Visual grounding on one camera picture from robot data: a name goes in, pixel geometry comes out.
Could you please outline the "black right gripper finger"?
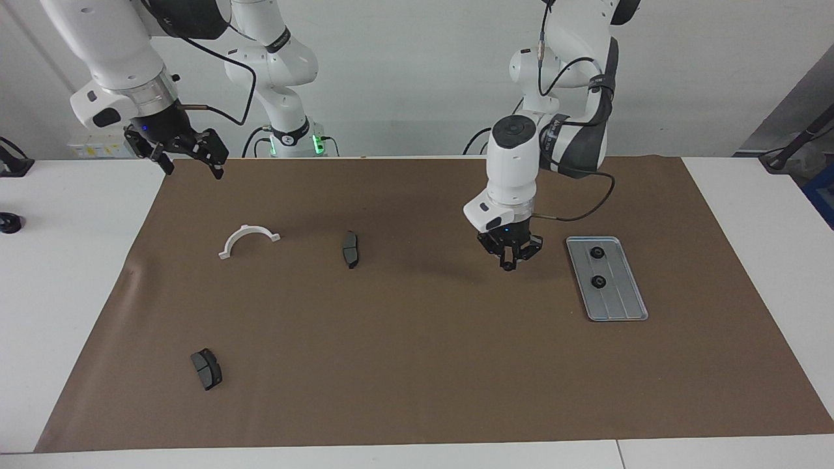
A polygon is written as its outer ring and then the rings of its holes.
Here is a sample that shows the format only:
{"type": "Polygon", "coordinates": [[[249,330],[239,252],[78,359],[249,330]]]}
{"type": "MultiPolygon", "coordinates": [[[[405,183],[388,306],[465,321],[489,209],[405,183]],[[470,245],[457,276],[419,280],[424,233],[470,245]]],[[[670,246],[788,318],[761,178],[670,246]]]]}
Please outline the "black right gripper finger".
{"type": "Polygon", "coordinates": [[[213,128],[194,134],[194,159],[206,164],[216,179],[223,178],[224,164],[229,151],[220,135],[213,128]]]}
{"type": "Polygon", "coordinates": [[[165,175],[172,175],[175,164],[165,152],[163,143],[150,143],[136,130],[123,130],[123,137],[130,152],[137,158],[150,160],[163,170],[165,175]]]}

